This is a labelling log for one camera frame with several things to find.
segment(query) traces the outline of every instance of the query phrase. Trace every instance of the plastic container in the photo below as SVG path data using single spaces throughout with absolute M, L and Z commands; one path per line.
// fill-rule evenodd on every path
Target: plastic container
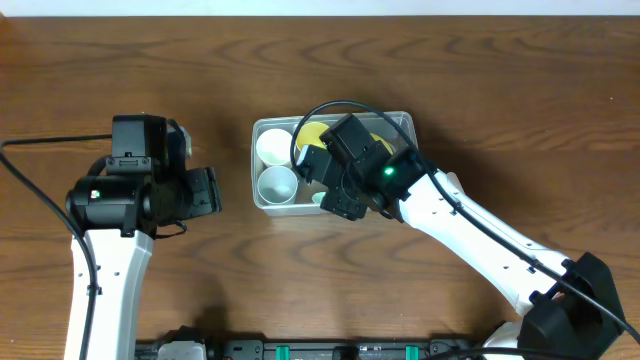
M 417 146 L 416 131 L 413 127 L 413 121 L 411 115 L 404 111 L 390 111 L 386 112 L 391 119 L 400 125 L 402 130 L 409 136 Z M 346 114 L 327 114 L 327 115 L 314 115 L 306 123 L 309 122 L 322 122 L 329 126 L 340 120 Z M 397 134 L 393 126 L 389 125 L 382 118 L 373 113 L 354 113 L 360 119 L 362 124 L 369 130 L 369 132 L 379 135 L 383 138 L 394 151 L 398 151 L 406 146 L 402 137 Z M 266 165 L 260 160 L 256 153 L 256 141 L 258 137 L 265 131 L 270 129 L 282 129 L 293 134 L 293 131 L 298 126 L 298 123 L 302 120 L 302 116 L 291 116 L 282 118 L 262 119 L 256 121 L 253 125 L 253 134 L 251 140 L 251 186 L 253 187 L 253 201 L 256 206 L 269 216 L 292 216 L 292 215 L 316 215 L 326 213 L 320 209 L 319 204 L 315 204 L 311 197 L 313 194 L 321 191 L 327 191 L 326 187 L 320 183 L 313 182 L 308 185 L 304 180 L 301 180 L 298 176 L 298 191 L 296 193 L 296 200 L 293 204 L 285 205 L 270 205 L 265 202 L 258 194 L 257 182 L 260 174 L 267 168 Z

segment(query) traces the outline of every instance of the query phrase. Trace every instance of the black camera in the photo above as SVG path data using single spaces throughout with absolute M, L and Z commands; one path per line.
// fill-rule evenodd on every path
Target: black camera
M 67 195 L 67 212 L 83 232 L 120 229 L 122 237 L 132 237 L 139 230 L 152 238 L 158 226 L 219 212 L 213 168 L 187 170 L 189 157 L 191 138 L 174 120 L 115 116 L 111 155 L 78 180 Z

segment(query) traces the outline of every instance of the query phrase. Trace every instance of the white paper cup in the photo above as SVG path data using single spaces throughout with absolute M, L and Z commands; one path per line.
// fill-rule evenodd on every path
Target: white paper cup
M 291 167 L 291 159 L 289 157 L 291 139 L 291 134 L 286 130 L 267 130 L 256 141 L 256 153 L 267 166 Z
M 297 191 L 298 177 L 288 167 L 269 167 L 258 178 L 258 194 L 267 204 L 293 204 Z

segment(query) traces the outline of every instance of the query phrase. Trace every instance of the yellow plate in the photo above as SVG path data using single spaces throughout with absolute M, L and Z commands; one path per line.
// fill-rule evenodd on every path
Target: yellow plate
M 378 134 L 374 134 L 374 133 L 369 133 L 369 134 L 371 134 L 371 137 L 373 138 L 373 140 L 382 141 L 382 145 L 384 145 L 384 147 L 387 148 L 387 150 L 389 151 L 389 154 L 393 154 L 393 149 L 391 148 L 391 145 L 389 145 L 389 143 L 386 142 L 385 139 L 381 138 L 380 135 Z
M 300 133 L 298 134 L 298 138 L 296 139 L 296 146 L 298 150 L 302 150 L 302 147 L 305 145 L 315 145 L 326 149 L 322 141 L 320 141 L 320 135 L 322 135 L 325 130 L 329 128 L 329 125 L 319 122 L 311 122 L 304 124 L 302 129 L 300 129 Z

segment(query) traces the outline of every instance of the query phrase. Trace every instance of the wood grain surface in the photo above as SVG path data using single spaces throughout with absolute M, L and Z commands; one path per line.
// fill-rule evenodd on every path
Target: wood grain surface
M 437 241 L 370 215 L 270 218 L 253 204 L 261 118 L 353 98 L 404 110 L 423 154 L 540 243 L 613 271 L 640 326 L 637 18 L 61 18 L 0 25 L 0 139 L 110 132 L 172 117 L 223 212 L 156 242 L 138 338 L 180 325 L 268 338 L 479 339 L 515 314 Z M 12 148 L 62 204 L 110 143 Z M 0 359 L 60 358 L 70 235 L 0 171 Z M 624 335 L 607 358 L 640 357 Z

